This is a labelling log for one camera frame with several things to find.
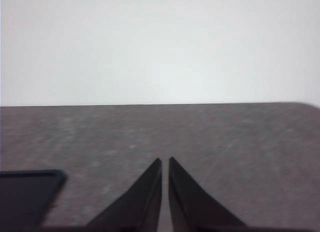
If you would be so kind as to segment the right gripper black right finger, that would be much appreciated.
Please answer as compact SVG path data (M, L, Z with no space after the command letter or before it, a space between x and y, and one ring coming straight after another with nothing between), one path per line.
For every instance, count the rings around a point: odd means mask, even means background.
M174 157L169 159L168 198L174 229L247 227L211 197Z

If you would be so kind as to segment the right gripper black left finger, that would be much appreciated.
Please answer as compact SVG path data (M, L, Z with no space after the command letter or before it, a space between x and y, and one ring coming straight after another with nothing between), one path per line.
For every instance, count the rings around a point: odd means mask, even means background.
M156 229L162 203L162 162L155 159L133 185L87 226L97 229Z

